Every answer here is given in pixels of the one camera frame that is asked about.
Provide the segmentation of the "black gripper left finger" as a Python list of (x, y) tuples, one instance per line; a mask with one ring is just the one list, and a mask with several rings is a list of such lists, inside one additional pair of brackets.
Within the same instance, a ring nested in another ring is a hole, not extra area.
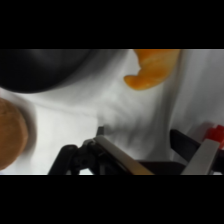
[(96, 137), (94, 141), (98, 147), (100, 147), (112, 161), (127, 174), (131, 175), (152, 175), (152, 172), (146, 169), (139, 162), (135, 161), (128, 154), (123, 152), (117, 146), (112, 144), (104, 137), (104, 127), (100, 126), (97, 129)]

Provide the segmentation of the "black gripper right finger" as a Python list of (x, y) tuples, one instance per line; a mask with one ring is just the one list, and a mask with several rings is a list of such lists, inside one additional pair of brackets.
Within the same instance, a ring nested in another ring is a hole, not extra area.
[(183, 175), (209, 175), (217, 159), (219, 143), (206, 139), (202, 144), (195, 142), (177, 130), (170, 131), (171, 148), (188, 164)]

